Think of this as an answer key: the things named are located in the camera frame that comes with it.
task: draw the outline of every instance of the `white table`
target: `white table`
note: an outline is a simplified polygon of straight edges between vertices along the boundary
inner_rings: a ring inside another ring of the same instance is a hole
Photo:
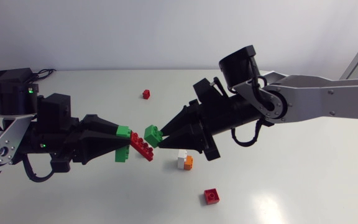
[[[39,85],[40,95],[71,95],[72,116],[98,114],[143,135],[196,98],[193,84],[214,76],[224,82],[218,70],[57,72]],[[237,130],[243,141],[253,134],[254,123]],[[358,223],[358,120],[263,127],[250,148],[229,132],[215,141],[221,158],[188,151],[191,171],[177,169],[177,150],[159,148],[152,162],[131,148],[125,163],[112,152],[40,184],[18,164],[0,175],[0,223]],[[48,155],[30,161],[38,175],[49,172]],[[221,201],[205,205],[211,188]]]

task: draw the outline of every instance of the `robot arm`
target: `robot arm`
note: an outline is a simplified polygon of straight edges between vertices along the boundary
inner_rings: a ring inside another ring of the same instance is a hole
[[[68,172],[69,163],[88,161],[129,146],[130,138],[117,136],[118,125],[88,114],[71,117],[70,96],[37,96],[37,84],[0,83],[0,170],[23,161],[30,180],[43,182],[56,172]],[[51,156],[51,173],[37,177],[28,154]]]
[[[253,46],[248,46],[219,62],[232,96],[226,94],[218,78],[196,83],[198,100],[189,102],[162,128],[167,137],[158,146],[194,149],[204,152],[210,161],[220,157],[213,135],[229,129],[236,143],[251,146],[262,126],[320,116],[358,119],[358,80],[331,81],[275,72],[260,76],[254,55]],[[255,120],[254,138],[239,142],[235,128]]]

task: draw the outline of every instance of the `toy brick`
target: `toy brick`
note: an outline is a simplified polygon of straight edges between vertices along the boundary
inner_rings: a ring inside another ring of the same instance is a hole
[[[162,141],[162,132],[154,125],[150,125],[144,131],[144,139],[152,146],[157,147]]]
[[[129,157],[129,145],[116,149],[116,162],[125,162]]]
[[[142,138],[139,138],[137,133],[131,133],[131,146],[136,149],[143,157],[148,161],[153,160],[153,148],[149,147],[146,142],[143,142]]]
[[[179,149],[179,152],[178,152],[178,169],[184,169],[185,168],[186,159],[187,159],[187,150]]]
[[[131,137],[131,130],[128,126],[118,126],[116,131],[116,136],[123,137],[123,138],[130,138]]]
[[[211,205],[219,202],[219,196],[216,189],[209,189],[204,191],[205,202],[207,205]]]
[[[143,91],[143,99],[149,99],[150,97],[150,90]]]
[[[184,169],[185,170],[191,170],[193,168],[193,158],[191,156],[186,157]]]

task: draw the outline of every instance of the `green lego brick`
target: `green lego brick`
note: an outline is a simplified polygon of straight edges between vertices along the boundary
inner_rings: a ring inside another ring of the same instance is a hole
[[[125,162],[129,156],[129,145],[116,149],[116,162]]]
[[[118,126],[116,136],[130,138],[131,137],[131,130],[128,126]]]
[[[162,132],[154,125],[150,125],[144,131],[144,139],[152,146],[157,147],[162,141]]]

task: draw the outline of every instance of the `white lego brick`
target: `white lego brick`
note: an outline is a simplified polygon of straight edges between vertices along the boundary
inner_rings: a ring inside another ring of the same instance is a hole
[[[185,168],[186,158],[187,158],[187,150],[179,149],[179,152],[178,152],[178,169],[184,169]]]

